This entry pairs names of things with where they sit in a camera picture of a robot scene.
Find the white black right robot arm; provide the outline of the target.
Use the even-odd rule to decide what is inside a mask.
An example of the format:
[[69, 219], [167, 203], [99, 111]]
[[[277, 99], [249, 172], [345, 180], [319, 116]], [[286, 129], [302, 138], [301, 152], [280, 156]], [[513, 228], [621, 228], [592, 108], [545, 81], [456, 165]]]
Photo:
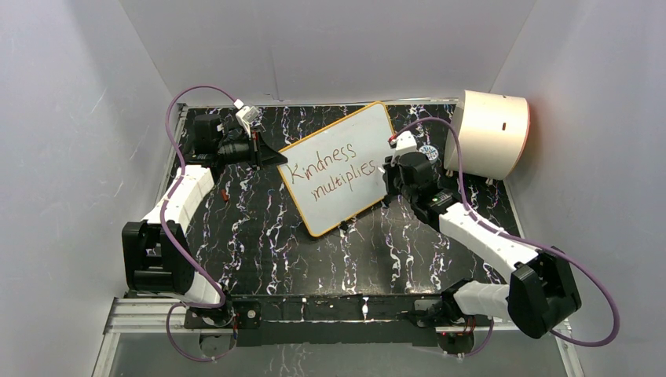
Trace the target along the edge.
[[582, 306], [566, 260], [485, 228], [481, 218], [465, 208], [460, 194], [437, 182], [424, 154], [387, 157], [382, 179], [388, 196], [401, 196], [418, 220], [473, 251], [505, 280], [483, 284], [462, 279], [453, 284], [429, 310], [437, 320], [461, 325], [477, 315], [502, 318], [538, 339]]

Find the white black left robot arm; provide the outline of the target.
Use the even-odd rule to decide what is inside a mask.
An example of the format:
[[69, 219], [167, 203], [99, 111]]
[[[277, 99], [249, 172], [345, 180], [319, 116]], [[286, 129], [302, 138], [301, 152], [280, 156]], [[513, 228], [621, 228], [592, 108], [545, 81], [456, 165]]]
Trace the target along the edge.
[[235, 307], [226, 300], [223, 286], [196, 262], [185, 233], [227, 166], [246, 163], [258, 170], [285, 164], [288, 159], [257, 131], [245, 129], [242, 137], [228, 138], [219, 115], [195, 117], [192, 134], [191, 152], [179, 156], [181, 165], [163, 198], [140, 221], [129, 221], [123, 227], [126, 282], [132, 290], [167, 295], [204, 308], [207, 320], [224, 327], [233, 320]]

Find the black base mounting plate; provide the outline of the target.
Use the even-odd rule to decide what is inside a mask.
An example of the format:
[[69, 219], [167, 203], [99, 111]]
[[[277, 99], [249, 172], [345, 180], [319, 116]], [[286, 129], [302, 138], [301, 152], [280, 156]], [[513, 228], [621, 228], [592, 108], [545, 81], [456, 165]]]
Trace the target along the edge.
[[466, 352], [477, 321], [454, 319], [439, 294], [235, 295], [222, 309], [189, 309], [185, 327], [235, 334], [240, 346], [407, 343]]

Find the white cylindrical drum container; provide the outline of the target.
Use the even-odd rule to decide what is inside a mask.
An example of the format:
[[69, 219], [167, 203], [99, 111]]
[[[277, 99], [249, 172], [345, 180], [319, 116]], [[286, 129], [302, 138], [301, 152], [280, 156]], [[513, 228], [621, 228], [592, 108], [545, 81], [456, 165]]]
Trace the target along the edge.
[[529, 103], [523, 97], [464, 90], [451, 125], [462, 147], [463, 172], [502, 181], [525, 148]]

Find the blue white patterned jar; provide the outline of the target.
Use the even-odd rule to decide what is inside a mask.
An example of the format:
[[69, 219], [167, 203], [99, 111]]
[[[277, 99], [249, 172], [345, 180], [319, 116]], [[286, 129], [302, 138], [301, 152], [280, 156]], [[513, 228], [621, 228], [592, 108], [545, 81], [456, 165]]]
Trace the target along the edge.
[[433, 145], [422, 145], [419, 148], [419, 152], [424, 154], [429, 161], [434, 162], [438, 160], [439, 152], [436, 147]]

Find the yellow framed whiteboard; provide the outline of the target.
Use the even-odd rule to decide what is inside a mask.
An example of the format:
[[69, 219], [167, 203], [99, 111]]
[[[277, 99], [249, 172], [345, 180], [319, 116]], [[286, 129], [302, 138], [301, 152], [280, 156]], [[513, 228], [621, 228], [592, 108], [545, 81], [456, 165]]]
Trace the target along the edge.
[[308, 233], [319, 237], [380, 202], [393, 151], [387, 106], [371, 103], [281, 150], [278, 166]]

